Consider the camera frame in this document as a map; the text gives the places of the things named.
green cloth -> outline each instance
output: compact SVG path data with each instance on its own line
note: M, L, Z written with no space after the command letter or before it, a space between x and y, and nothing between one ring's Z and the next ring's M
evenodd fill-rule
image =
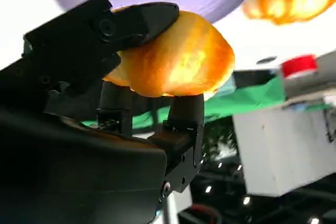
M235 92L220 97L212 97L205 102L205 122L214 121L225 116L245 113L281 104L285 101L285 92L280 78L276 77L267 84L237 89ZM168 116L169 107L158 109L161 123ZM153 124L151 113L133 117L133 128L149 127Z

screw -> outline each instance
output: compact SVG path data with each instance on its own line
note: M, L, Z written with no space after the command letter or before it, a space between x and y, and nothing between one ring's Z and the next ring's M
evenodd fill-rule
M163 198L167 197L167 194L168 194L169 191L170 191L170 183L169 183L169 182L166 182L166 183L163 185L163 188L162 188L162 197L163 197Z
M40 82L42 82L43 84L49 84L50 83L50 77L48 77L48 76L41 76L40 77Z
M115 25L112 21L108 20L108 19L103 19L99 22L99 30L102 34L104 34L107 37L111 37L114 35L114 33L116 32L115 30Z

red lid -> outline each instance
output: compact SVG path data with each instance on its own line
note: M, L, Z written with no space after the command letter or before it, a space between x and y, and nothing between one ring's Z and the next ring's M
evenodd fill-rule
M282 73L285 78L296 78L305 76L317 71L315 55L300 56L284 62L281 65Z

ceiling light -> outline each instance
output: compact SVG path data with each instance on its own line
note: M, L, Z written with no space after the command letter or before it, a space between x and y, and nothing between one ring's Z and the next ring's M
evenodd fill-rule
M210 193L211 188L212 188L212 186L208 186L208 187L205 189L205 193L206 193L206 194Z
M250 202L251 202L251 198L250 197L245 197L244 198L244 200L243 200L243 204L245 205L245 206L247 206L248 204L250 204Z
M319 224L320 219L319 218L311 218L309 222L310 222L310 224Z

blurry background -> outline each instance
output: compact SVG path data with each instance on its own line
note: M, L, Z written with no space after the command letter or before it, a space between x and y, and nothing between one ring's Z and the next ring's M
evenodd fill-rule
M18 59L22 36L36 26L84 0L0 0L0 68ZM233 47L236 69L272 68L285 59L305 53L323 55L335 50L332 34L336 7L311 22L277 27L270 22L248 20L239 5L244 0L110 0L114 6L147 1L172 1L214 22ZM273 62L258 65L268 57Z

